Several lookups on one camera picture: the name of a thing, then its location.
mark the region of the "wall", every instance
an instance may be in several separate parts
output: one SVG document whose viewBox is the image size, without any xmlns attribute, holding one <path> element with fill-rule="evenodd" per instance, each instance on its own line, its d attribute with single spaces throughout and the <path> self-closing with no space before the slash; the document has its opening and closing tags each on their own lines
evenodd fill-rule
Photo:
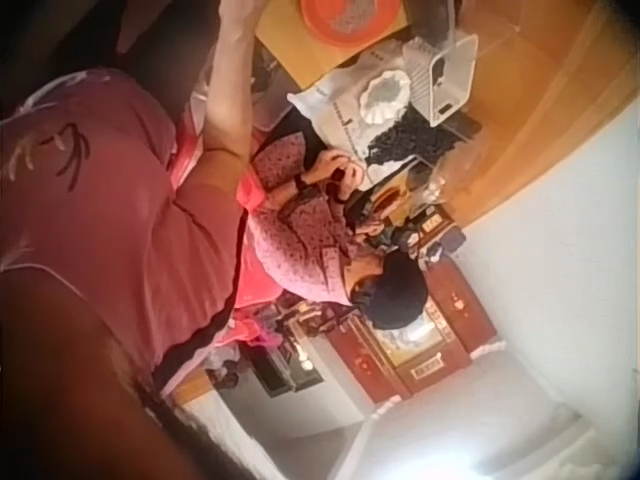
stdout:
<svg viewBox="0 0 640 480">
<path fill-rule="evenodd" d="M 290 480 L 283 475 L 264 448 L 245 432 L 219 394 L 210 391 L 184 408 L 197 417 L 211 437 L 262 480 Z"/>
<path fill-rule="evenodd" d="M 324 382 L 271 398 L 249 372 L 223 397 L 242 426 L 268 446 L 362 422 L 374 405 L 324 339 L 301 342 Z"/>
<path fill-rule="evenodd" d="M 288 480 L 327 480 L 348 455 L 361 426 L 288 440 L 270 448 L 269 454 Z"/>
<path fill-rule="evenodd" d="M 536 434 L 557 409 L 511 353 L 488 354 L 381 417 L 353 480 L 450 478 L 427 472 L 441 461 L 471 469 Z"/>
<path fill-rule="evenodd" d="M 619 459 L 637 433 L 639 106 L 469 227 L 457 258 L 509 346 Z"/>
</svg>

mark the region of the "black watch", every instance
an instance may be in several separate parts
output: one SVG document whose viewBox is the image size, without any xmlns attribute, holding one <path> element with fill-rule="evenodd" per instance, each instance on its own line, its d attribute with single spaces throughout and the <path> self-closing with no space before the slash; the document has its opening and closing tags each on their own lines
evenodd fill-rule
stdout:
<svg viewBox="0 0 640 480">
<path fill-rule="evenodd" d="M 302 193 L 309 186 L 309 184 L 302 179 L 301 173 L 293 177 L 293 181 L 296 184 L 296 189 L 298 190 L 298 193 Z"/>
</svg>

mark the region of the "human hand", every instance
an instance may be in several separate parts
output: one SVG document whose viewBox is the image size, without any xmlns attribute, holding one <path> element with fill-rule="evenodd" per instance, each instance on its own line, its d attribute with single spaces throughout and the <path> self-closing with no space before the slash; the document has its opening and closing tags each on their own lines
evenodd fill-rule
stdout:
<svg viewBox="0 0 640 480">
<path fill-rule="evenodd" d="M 356 235 L 366 235 L 367 237 L 375 237 L 380 235 L 384 230 L 384 222 L 377 218 L 372 218 L 356 227 Z"/>
<path fill-rule="evenodd" d="M 221 0 L 220 19 L 223 25 L 253 34 L 268 3 L 269 0 Z"/>
<path fill-rule="evenodd" d="M 342 150 L 325 150 L 318 155 L 313 168 L 303 174 L 302 180 L 308 185 L 326 180 L 333 175 L 333 172 L 349 163 L 349 160 L 349 154 Z"/>
<path fill-rule="evenodd" d="M 357 163 L 349 162 L 344 167 L 344 177 L 340 182 L 338 198 L 343 202 L 349 200 L 349 197 L 356 189 L 362 185 L 364 181 L 364 168 Z"/>
</svg>

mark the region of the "pink patterned shirt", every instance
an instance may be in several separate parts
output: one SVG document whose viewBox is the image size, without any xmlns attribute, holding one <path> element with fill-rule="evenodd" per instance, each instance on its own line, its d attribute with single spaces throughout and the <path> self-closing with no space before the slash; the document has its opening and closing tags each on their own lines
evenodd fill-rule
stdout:
<svg viewBox="0 0 640 480">
<path fill-rule="evenodd" d="M 0 133 L 0 273 L 56 277 L 143 377 L 224 311 L 243 210 L 211 186 L 174 192 L 173 124 L 132 79 L 111 70 L 61 79 Z M 165 392 L 205 354 L 181 356 Z"/>
<path fill-rule="evenodd" d="M 267 147 L 253 161 L 266 191 L 302 173 L 305 141 L 294 134 Z M 249 215 L 256 255 L 283 288 L 307 300 L 350 305 L 343 262 L 358 246 L 342 215 L 334 215 L 317 187 L 298 195 L 280 211 L 259 208 Z"/>
</svg>

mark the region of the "red cabinet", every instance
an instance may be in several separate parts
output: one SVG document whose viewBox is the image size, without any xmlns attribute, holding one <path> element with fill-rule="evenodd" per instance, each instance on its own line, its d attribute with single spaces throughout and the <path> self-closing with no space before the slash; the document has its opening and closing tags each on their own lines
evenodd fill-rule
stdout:
<svg viewBox="0 0 640 480">
<path fill-rule="evenodd" d="M 396 332 L 371 329 L 351 312 L 327 338 L 354 377 L 380 403 L 408 398 L 471 364 L 469 354 L 496 331 L 455 262 L 443 255 L 425 272 L 430 298 L 414 324 Z"/>
</svg>

